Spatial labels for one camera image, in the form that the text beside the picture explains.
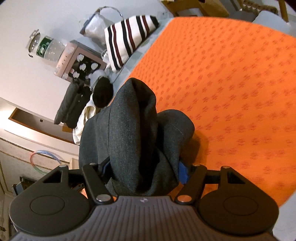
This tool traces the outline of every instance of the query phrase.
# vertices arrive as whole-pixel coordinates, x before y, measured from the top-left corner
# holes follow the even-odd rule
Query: metal screw
[[[190,202],[192,200],[192,198],[188,195],[180,195],[177,199],[179,202],[184,202],[184,203]]]
[[[110,195],[108,194],[100,194],[96,197],[99,202],[107,202],[111,200]]]

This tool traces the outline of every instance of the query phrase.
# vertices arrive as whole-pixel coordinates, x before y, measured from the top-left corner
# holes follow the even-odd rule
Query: green bottle label
[[[40,56],[41,58],[44,58],[44,54],[46,52],[46,49],[48,48],[51,41],[52,41],[51,37],[48,37],[48,36],[44,37],[44,39],[42,39],[41,43],[39,44],[39,46],[37,48],[36,55]]]

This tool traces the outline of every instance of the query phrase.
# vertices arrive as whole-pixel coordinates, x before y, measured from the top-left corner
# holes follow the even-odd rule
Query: plastic water bottle
[[[62,52],[65,49],[66,42],[53,39],[45,34],[35,30],[27,44],[29,56],[37,55],[41,58],[58,62]]]

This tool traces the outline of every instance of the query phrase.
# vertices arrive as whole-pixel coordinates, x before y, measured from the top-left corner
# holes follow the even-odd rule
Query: gray ribbed platform
[[[170,197],[120,196],[111,205],[98,206],[77,229],[55,237],[18,233],[12,241],[276,241],[265,233],[255,237],[232,237],[206,226],[190,206]]]

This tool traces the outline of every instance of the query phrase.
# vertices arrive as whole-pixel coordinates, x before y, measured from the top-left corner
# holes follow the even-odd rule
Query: black beanie
[[[109,104],[112,98],[113,85],[110,83],[110,80],[106,77],[99,78],[93,93],[93,102],[95,106],[98,108],[104,108]]]

